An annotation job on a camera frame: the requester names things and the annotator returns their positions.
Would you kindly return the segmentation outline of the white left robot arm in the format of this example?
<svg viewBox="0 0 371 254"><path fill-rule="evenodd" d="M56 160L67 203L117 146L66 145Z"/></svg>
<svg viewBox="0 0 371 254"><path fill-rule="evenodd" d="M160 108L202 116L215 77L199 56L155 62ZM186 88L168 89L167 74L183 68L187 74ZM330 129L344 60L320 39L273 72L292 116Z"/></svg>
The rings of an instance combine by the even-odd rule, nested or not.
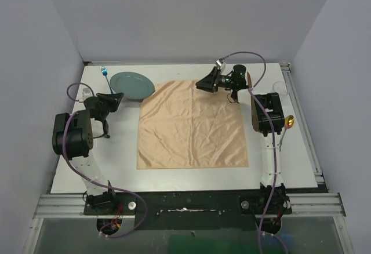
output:
<svg viewBox="0 0 371 254"><path fill-rule="evenodd" d="M92 122L102 124L101 137L109 138L107 117L118 110L123 93L102 94L86 98L85 108L76 114L57 114L54 120L52 147L57 155L66 157L86 186L86 205L106 214L116 211L118 199L110 181L101 173L93 156Z"/></svg>

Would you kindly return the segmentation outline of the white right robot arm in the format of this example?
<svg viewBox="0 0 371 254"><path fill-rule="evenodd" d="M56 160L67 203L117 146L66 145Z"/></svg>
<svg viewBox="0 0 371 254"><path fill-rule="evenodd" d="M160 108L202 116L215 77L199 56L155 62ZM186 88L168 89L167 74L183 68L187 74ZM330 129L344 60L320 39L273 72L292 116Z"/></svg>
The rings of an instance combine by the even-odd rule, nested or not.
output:
<svg viewBox="0 0 371 254"><path fill-rule="evenodd" d="M282 188L284 183L279 157L281 149L279 139L285 127L285 117L279 94L277 92L255 94L245 66L237 64L227 75L222 74L224 67L225 63L218 61L211 72L196 82L195 86L209 93L215 93L220 88L229 90L233 101L239 104L247 104L246 96L250 96L248 107L251 110L252 127L260 134L262 147L263 170L260 184L265 188Z"/></svg>

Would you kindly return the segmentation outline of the peach satin cloth napkin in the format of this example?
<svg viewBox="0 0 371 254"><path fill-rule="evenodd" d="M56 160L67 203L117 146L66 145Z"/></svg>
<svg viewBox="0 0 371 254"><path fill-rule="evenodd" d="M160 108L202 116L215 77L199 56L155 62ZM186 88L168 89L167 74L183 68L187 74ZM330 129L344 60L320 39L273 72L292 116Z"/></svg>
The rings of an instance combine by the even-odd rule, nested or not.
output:
<svg viewBox="0 0 371 254"><path fill-rule="evenodd" d="M140 107L138 169L243 168L249 165L243 112L226 90L195 81L155 87Z"/></svg>

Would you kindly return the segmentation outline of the teal round plate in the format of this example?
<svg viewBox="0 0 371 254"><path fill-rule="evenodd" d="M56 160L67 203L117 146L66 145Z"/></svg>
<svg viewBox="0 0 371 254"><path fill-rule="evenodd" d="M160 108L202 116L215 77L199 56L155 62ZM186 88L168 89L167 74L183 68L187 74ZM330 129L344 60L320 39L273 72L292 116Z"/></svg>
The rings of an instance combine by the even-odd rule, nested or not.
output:
<svg viewBox="0 0 371 254"><path fill-rule="evenodd" d="M136 72L116 73L111 77L110 85L114 92L123 93L130 100L143 100L155 92L153 82Z"/></svg>

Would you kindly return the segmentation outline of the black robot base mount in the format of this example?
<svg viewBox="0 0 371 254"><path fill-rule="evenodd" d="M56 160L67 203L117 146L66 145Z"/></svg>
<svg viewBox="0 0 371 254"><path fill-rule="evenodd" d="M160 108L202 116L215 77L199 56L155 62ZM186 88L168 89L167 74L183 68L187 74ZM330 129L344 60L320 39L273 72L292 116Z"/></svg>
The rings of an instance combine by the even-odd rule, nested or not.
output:
<svg viewBox="0 0 371 254"><path fill-rule="evenodd" d="M88 196L84 215L98 216L97 228L114 234L123 220L133 217L136 230L219 230L261 227L272 233L292 214L285 190L188 191Z"/></svg>

